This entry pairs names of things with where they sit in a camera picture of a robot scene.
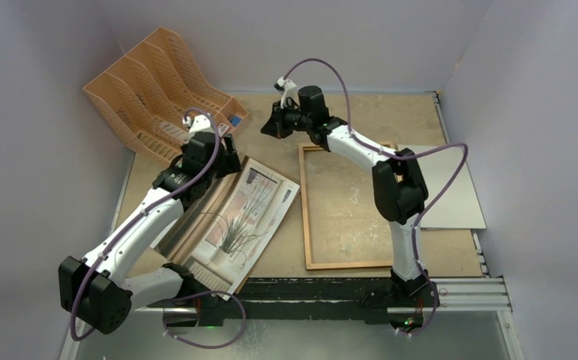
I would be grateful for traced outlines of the brown wooden picture frame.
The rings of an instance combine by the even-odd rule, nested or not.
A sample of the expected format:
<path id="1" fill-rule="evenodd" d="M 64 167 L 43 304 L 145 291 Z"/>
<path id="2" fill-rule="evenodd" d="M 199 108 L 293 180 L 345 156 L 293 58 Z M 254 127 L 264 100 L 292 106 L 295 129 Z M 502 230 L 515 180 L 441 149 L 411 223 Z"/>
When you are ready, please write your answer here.
<path id="1" fill-rule="evenodd" d="M 388 268 L 391 231 L 373 201 L 370 174 L 341 155 L 298 145 L 305 267 Z"/>

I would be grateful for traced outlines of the plant window photo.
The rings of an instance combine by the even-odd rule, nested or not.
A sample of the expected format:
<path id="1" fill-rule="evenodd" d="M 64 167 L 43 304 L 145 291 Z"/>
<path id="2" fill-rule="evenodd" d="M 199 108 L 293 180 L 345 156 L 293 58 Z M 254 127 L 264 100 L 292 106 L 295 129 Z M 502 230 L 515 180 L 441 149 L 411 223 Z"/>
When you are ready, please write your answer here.
<path id="1" fill-rule="evenodd" d="M 244 284 L 300 191 L 293 178 L 246 157 L 152 247 L 225 298 Z"/>

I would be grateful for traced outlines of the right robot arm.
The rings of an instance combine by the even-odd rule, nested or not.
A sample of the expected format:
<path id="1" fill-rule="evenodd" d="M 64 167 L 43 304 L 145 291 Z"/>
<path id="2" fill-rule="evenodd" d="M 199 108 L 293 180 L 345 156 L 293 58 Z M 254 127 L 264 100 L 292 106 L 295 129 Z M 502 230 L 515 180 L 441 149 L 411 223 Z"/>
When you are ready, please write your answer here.
<path id="1" fill-rule="evenodd" d="M 409 148 L 397 151 L 384 147 L 332 116 L 316 85 L 296 89 L 285 82 L 275 88 L 280 99 L 273 103 L 262 134 L 284 139 L 295 131 L 305 132 L 314 145 L 349 159 L 371 174 L 375 206 L 391 228 L 394 264 L 390 292 L 397 303 L 410 305 L 428 283 L 412 238 L 414 222 L 429 196 L 415 153 Z"/>

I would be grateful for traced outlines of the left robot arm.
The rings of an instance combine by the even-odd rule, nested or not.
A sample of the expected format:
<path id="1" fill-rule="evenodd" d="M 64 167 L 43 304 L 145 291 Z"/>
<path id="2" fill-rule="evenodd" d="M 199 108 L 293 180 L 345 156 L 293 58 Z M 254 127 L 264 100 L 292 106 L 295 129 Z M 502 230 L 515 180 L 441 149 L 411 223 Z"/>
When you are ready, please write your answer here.
<path id="1" fill-rule="evenodd" d="M 128 273 L 152 242 L 198 200 L 215 180 L 241 171 L 231 134 L 195 133 L 153 182 L 140 205 L 107 239 L 85 256 L 68 256 L 58 267 L 61 306 L 70 312 L 70 336 L 82 341 L 77 320 L 92 331 L 115 331 L 131 311 L 162 300 L 177 307 L 194 297 L 193 275 L 182 265 L 167 263 L 147 275 Z"/>

